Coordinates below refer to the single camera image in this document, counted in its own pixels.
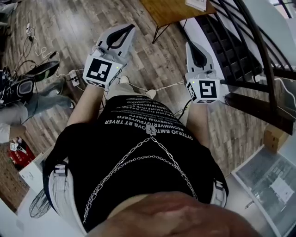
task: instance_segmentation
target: cardboard box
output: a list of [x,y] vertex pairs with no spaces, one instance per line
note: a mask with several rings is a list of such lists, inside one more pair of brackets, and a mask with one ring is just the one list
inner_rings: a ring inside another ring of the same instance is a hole
[[279,128],[268,125],[264,132],[264,145],[273,153],[277,153],[289,135]]

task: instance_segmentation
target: sneaker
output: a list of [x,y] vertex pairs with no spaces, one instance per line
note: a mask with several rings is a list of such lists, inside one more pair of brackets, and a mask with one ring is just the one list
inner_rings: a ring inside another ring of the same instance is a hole
[[122,76],[121,78],[120,78],[120,82],[119,82],[119,84],[129,84],[129,78],[127,77],[127,76]]
[[71,106],[70,109],[74,109],[76,107],[76,102],[74,100],[71,100]]
[[64,90],[64,85],[65,85],[65,79],[61,79],[63,82],[63,85],[61,87],[61,89],[59,90],[55,90],[56,94],[62,94],[63,93],[63,90]]
[[156,96],[156,91],[155,90],[149,90],[146,93],[144,93],[145,96],[148,96],[151,99],[154,99],[154,97]]

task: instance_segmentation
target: chain necklace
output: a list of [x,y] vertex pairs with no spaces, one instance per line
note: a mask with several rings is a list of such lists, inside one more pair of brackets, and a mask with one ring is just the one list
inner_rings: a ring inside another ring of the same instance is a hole
[[[132,160],[129,160],[127,162],[124,163],[124,161],[128,158],[128,156],[133,153],[137,148],[139,148],[140,146],[142,146],[144,143],[148,142],[149,140],[152,140],[153,142],[157,143],[168,155],[168,157],[172,160],[172,163],[167,161],[166,159],[163,159],[162,157],[159,156],[142,156],[142,157],[138,157],[138,158],[134,158]],[[118,163],[117,165],[113,168],[113,170],[98,184],[98,186],[95,188],[95,190],[93,191],[92,195],[90,196],[86,208],[85,208],[85,212],[84,212],[84,220],[83,223],[86,223],[86,219],[88,216],[88,212],[92,207],[92,203],[93,201],[96,199],[98,192],[102,189],[103,185],[106,183],[106,181],[114,174],[116,173],[119,169],[121,169],[122,167],[126,166],[129,163],[132,163],[134,161],[138,161],[138,160],[142,160],[145,158],[156,158],[159,159],[161,161],[166,162],[167,164],[173,166],[175,169],[177,169],[182,178],[186,181],[187,186],[190,188],[191,192],[192,192],[192,196],[197,199],[197,195],[195,194],[191,183],[189,182],[187,176],[184,174],[184,172],[181,170],[181,168],[179,167],[178,163],[174,160],[173,156],[171,153],[168,152],[168,150],[161,144],[159,143],[152,135],[150,135],[150,138],[146,138],[144,141],[140,142],[137,146],[135,146],[134,148],[132,148],[129,153],[127,153]]]

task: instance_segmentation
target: wooden table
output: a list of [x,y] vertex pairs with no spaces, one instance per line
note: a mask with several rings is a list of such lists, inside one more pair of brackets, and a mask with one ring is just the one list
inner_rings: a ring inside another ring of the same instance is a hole
[[[207,10],[199,11],[193,7],[187,6],[185,0],[140,0],[146,10],[149,12],[153,20],[156,22],[156,32],[153,38],[153,44],[159,36],[169,27],[170,24],[181,20],[209,15],[216,13],[215,8],[211,5],[210,0],[207,0]],[[166,28],[157,36],[160,28]]]

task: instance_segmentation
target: brick wall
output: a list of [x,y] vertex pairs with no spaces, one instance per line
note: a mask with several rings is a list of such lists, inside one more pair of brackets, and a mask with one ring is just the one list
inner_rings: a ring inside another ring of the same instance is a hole
[[7,151],[8,144],[0,144],[0,198],[15,212],[29,187],[21,180]]

